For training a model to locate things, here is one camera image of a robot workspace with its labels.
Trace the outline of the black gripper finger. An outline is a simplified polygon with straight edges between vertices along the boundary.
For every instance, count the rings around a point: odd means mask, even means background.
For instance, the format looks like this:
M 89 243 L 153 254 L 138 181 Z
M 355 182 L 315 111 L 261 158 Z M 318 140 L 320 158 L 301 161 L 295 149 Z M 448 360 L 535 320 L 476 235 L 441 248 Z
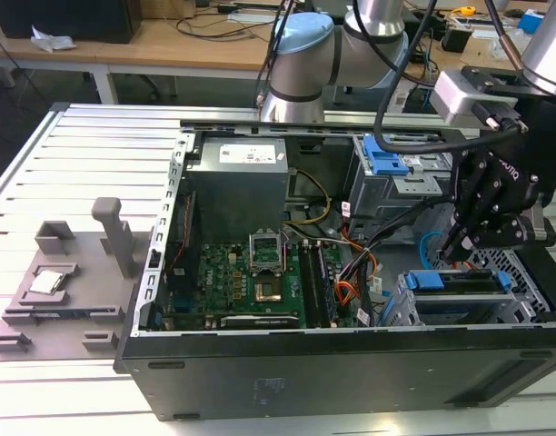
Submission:
M 511 248 L 522 245 L 526 230 L 517 213 L 494 211 L 498 204 L 461 202 L 454 204 L 448 232 L 448 263 L 466 261 L 474 250 Z
M 454 153 L 452 157 L 452 227 L 442 245 L 442 258 L 465 261 L 473 247 L 473 235 L 498 188 L 490 183 L 491 167 L 486 154 L 469 151 Z

